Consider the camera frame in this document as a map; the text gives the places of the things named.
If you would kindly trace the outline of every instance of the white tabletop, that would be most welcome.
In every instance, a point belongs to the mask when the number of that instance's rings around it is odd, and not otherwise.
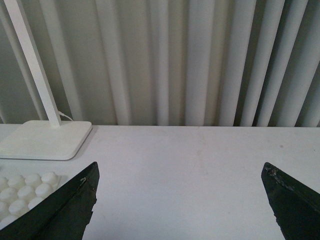
[[[17,126],[0,124],[0,140]],[[98,162],[84,240],[280,240],[263,165],[320,192],[320,128],[94,126],[71,160],[0,161],[0,176],[64,182]]]

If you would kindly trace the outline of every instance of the egg carton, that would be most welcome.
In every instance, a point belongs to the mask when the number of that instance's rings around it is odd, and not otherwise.
[[[0,176],[0,230],[29,212],[57,190],[61,176],[50,171],[9,180]]]

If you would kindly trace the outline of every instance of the white table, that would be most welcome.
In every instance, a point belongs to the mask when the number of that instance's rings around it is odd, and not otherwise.
[[[0,124],[0,140],[17,126]],[[94,126],[73,159],[1,159],[0,176],[56,171],[66,182],[93,161],[84,240],[280,240],[263,165],[320,192],[320,128]]]

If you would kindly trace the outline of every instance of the white curtain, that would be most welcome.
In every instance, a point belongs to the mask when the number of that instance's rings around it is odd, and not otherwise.
[[[74,120],[319,126],[318,0],[22,4],[56,105]],[[0,20],[0,123],[46,119],[3,0]]]

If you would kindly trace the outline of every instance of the white lamp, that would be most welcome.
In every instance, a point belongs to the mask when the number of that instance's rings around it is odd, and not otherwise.
[[[49,121],[27,121],[0,142],[0,158],[68,160],[92,129],[88,121],[61,121],[20,0],[4,0]]]

